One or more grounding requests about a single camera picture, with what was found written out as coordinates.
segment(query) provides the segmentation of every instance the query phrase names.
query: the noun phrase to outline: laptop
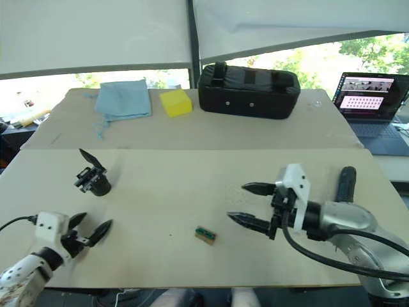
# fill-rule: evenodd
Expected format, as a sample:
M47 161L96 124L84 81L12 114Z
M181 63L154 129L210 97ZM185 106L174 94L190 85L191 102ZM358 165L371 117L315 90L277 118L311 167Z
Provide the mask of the laptop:
M408 90L409 75L344 72L332 101L373 155L409 157L391 124Z

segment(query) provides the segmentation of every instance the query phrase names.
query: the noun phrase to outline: black bag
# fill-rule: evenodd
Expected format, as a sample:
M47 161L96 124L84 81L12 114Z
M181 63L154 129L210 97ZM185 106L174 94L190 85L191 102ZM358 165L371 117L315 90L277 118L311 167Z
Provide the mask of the black bag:
M209 112L287 118L300 95L297 75L280 70L207 65L199 80L200 107Z

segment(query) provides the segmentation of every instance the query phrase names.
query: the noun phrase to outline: light blue cloth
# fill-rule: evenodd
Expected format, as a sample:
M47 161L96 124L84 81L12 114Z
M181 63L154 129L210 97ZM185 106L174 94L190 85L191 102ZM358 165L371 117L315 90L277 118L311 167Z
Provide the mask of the light blue cloth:
M95 111L104 116L103 123L94 124L94 127L101 127L97 132L100 139L103 139L102 133L110 122L151 116L145 80L101 83Z

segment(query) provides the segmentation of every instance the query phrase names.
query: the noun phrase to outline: window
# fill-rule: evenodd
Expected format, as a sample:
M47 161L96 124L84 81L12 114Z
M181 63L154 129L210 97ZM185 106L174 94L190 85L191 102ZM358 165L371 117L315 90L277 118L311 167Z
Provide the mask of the window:
M228 65L289 70L302 88L323 88L334 96L343 72L409 74L408 35L395 34L323 43L237 58Z
M146 79L148 88L190 88L187 69L127 70L85 74L46 75L0 80L0 117L18 116L28 105L51 110L71 88L99 88L100 83Z

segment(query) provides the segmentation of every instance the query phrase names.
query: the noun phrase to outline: yellow sponge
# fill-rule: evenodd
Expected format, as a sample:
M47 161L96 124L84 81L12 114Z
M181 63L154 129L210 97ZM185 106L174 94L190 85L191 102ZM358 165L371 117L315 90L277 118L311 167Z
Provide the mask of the yellow sponge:
M168 117L175 117L192 112L192 101L183 90L169 91L160 94L160 99Z

